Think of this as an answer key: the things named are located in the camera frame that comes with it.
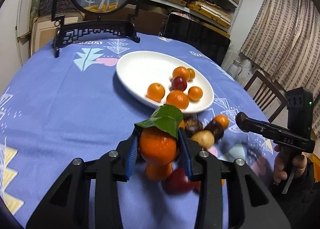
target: white plate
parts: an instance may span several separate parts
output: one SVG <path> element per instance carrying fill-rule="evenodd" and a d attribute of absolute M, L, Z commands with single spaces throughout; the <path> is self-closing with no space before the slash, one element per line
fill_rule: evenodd
<path fill-rule="evenodd" d="M 117 62 L 116 71 L 120 82 L 127 91 L 145 105 L 156 109 L 165 104 L 170 92 L 172 72 L 175 68 L 184 66 L 192 68 L 196 73 L 193 81 L 188 82 L 186 94 L 192 86 L 203 90 L 203 97 L 198 102 L 191 102 L 183 113 L 197 113 L 208 109 L 214 98 L 213 89 L 208 80 L 194 67 L 175 57 L 152 51 L 135 51 L 122 56 Z M 160 103 L 150 100 L 146 93 L 150 84 L 158 82 L 165 88 L 165 96 Z"/>

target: checkered curtain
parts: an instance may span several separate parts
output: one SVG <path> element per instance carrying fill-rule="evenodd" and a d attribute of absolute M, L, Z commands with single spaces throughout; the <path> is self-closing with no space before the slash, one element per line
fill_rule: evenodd
<path fill-rule="evenodd" d="M 264 0 L 241 52 L 285 90 L 320 90 L 320 15 L 312 0 Z M 320 106 L 313 129 L 320 136 Z"/>

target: table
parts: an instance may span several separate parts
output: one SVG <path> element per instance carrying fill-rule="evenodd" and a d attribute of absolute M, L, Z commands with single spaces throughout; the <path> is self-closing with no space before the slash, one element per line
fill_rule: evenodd
<path fill-rule="evenodd" d="M 215 115 L 226 114 L 230 121 L 222 140 L 209 151 L 222 160 L 243 158 L 266 184 L 271 181 L 273 143 L 243 133 L 235 124 L 239 111 L 267 121 L 252 98 L 194 47 L 163 37 L 139 36 L 141 42 L 134 43 L 110 34 L 92 34 L 84 37 L 86 41 L 62 48 L 58 58 L 48 43 L 8 85 L 0 99 L 0 165 L 4 167 L 0 185 L 22 226 L 72 159 L 94 160 L 114 150 L 119 141 L 129 137 L 134 123 L 153 112 L 132 98 L 116 75 L 118 59 L 137 50 L 175 56 L 200 71 L 211 83 L 215 98 L 212 107 L 198 118 L 206 124 Z M 118 183 L 124 228 L 193 228 L 198 195 L 168 196 L 159 183 L 146 179 L 144 168 L 145 164 L 136 165 L 130 181 Z M 91 190 L 91 217 L 93 195 Z M 223 195 L 227 228 L 225 186 Z"/>

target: hand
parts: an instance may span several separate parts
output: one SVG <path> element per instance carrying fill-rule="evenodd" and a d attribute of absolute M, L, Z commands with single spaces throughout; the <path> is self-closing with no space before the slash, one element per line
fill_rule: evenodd
<path fill-rule="evenodd" d="M 279 152 L 279 154 L 275 158 L 275 165 L 274 165 L 274 170 L 273 170 L 273 180 L 276 183 L 280 183 L 281 180 L 287 179 L 288 174 L 284 170 L 285 163 L 284 163 L 284 158 L 283 158 L 283 151 L 281 151 L 281 146 L 276 145 L 275 151 Z M 302 153 L 301 155 L 298 155 L 293 159 L 292 164 L 297 167 L 297 171 L 296 171 L 296 174 L 294 175 L 294 178 L 298 178 L 304 173 L 304 171 L 307 167 L 307 158 Z"/>

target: black sleeve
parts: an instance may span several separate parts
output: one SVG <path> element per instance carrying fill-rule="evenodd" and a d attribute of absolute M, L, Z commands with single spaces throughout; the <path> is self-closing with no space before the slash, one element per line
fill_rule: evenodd
<path fill-rule="evenodd" d="M 273 196 L 286 214 L 292 228 L 299 223 L 305 210 L 313 202 L 312 189 L 315 184 L 313 163 L 308 159 L 307 168 L 303 175 L 291 182 L 288 192 L 283 195 L 276 189 Z"/>

